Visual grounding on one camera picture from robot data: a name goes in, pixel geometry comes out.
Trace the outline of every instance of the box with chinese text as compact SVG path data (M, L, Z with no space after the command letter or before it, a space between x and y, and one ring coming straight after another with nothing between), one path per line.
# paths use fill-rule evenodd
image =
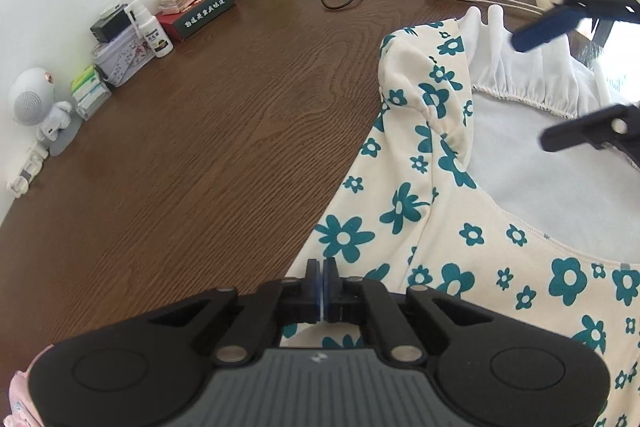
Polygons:
M172 40L183 42L234 4L234 0L196 0L185 12L156 17Z

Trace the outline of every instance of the wood grain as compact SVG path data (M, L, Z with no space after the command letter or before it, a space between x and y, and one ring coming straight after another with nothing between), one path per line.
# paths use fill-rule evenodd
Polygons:
M49 343L282 276L377 114L382 37L468 9L236 2L118 88L0 227L4 395Z

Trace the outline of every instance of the black clamp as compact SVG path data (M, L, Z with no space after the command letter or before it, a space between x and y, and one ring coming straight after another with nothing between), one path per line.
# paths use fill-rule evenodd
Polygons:
M361 349L279 348L298 323L357 325ZM609 373L569 338L415 285L304 279L217 288L63 341L31 369L47 427L591 427Z
M577 28L584 18L640 23L640 0L562 0L535 22L514 31L511 45L527 52Z
M582 143L596 149L610 144L640 165L640 108L616 104L549 127L540 136L542 149L557 152Z

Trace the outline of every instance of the spray bottle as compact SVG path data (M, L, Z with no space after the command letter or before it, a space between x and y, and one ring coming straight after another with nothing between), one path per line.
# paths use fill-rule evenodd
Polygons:
M170 53L174 45L149 10L140 0L135 0L125 8L131 24L140 38L148 42L156 57L164 57Z

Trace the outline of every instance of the pink fabric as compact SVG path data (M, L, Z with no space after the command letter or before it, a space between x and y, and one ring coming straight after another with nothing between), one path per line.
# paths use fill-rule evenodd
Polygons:
M29 395L29 373L31 367L42 354L53 346L48 346L33 359L27 371L17 371L9 385L11 414L4 419L4 427L43 427L42 420Z

